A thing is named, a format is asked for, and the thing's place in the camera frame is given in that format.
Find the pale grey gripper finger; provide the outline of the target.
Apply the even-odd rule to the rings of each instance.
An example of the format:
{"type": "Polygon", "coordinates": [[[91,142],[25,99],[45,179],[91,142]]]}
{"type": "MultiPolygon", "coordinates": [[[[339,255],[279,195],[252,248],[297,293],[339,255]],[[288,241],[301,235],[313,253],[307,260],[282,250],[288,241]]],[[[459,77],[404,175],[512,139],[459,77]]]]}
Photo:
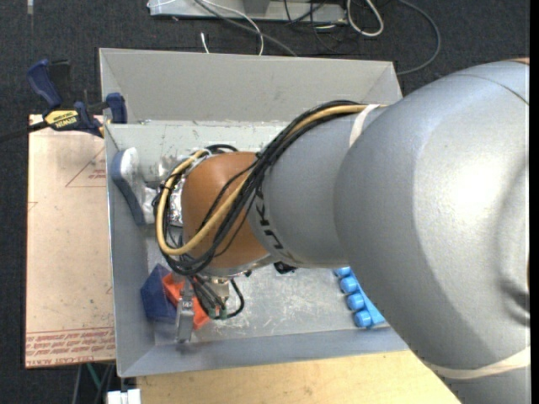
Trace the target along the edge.
{"type": "Polygon", "coordinates": [[[180,291],[176,315],[176,343],[187,343],[191,339],[195,317],[193,294],[191,286],[185,286],[180,291]]]}

